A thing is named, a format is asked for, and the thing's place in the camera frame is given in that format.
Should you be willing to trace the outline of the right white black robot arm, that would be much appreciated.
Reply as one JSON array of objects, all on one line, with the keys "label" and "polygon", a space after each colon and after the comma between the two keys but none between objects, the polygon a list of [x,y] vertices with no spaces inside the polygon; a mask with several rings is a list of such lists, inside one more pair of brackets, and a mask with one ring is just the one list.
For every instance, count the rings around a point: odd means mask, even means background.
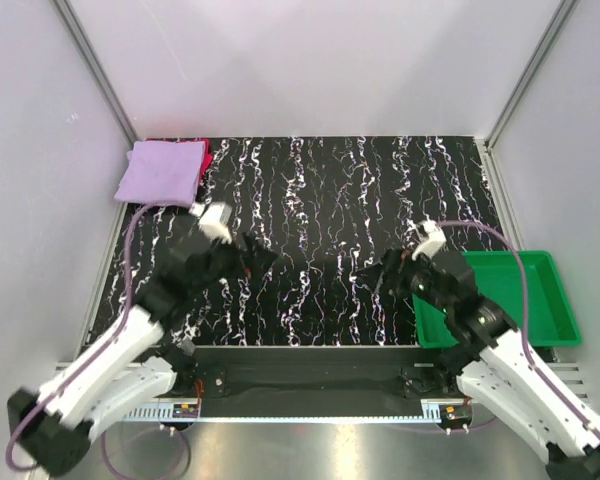
[{"label": "right white black robot arm", "polygon": [[552,479],[600,479],[600,415],[530,347],[505,309],[477,286],[460,252],[433,259],[389,250],[356,274],[375,293],[415,296],[442,312],[456,343],[438,357],[434,384],[478,401],[514,431]]}]

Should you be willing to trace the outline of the lavender t shirt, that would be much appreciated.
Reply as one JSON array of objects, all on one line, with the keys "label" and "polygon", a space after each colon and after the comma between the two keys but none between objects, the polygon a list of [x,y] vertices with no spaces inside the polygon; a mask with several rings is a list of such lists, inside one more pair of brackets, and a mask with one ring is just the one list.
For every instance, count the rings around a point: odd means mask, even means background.
[{"label": "lavender t shirt", "polygon": [[189,207],[207,153],[204,141],[137,141],[114,199],[121,203]]}]

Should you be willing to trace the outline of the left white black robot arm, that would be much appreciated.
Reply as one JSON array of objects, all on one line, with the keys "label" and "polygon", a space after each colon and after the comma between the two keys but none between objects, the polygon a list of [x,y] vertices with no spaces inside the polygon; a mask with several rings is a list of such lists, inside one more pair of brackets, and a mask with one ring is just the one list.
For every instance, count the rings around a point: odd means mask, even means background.
[{"label": "left white black robot arm", "polygon": [[122,314],[68,367],[31,391],[21,387],[7,400],[11,437],[6,463],[15,471],[15,447],[50,477],[69,473],[95,439],[134,408],[167,392],[188,394],[196,372],[173,353],[149,357],[126,369],[138,356],[179,326],[197,298],[229,279],[261,279],[275,252],[253,235],[235,241],[228,214],[213,205],[196,229],[174,244],[139,290],[128,293]]}]

